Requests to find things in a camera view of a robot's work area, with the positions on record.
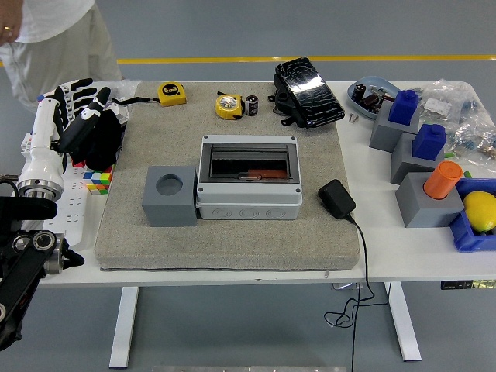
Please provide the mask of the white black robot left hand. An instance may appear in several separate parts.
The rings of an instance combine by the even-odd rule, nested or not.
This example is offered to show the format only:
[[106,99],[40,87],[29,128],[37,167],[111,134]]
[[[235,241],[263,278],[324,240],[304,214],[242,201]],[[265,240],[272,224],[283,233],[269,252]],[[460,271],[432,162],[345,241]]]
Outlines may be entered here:
[[40,96],[28,160],[19,182],[62,185],[61,155],[79,151],[101,118],[110,94],[110,88],[86,78]]

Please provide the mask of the person's right hand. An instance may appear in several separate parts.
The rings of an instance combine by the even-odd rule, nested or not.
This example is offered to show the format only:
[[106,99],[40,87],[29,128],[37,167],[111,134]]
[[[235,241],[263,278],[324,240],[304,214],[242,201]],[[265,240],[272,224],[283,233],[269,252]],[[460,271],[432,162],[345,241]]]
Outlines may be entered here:
[[22,23],[22,4],[17,1],[1,1],[1,45],[14,42],[19,36]]

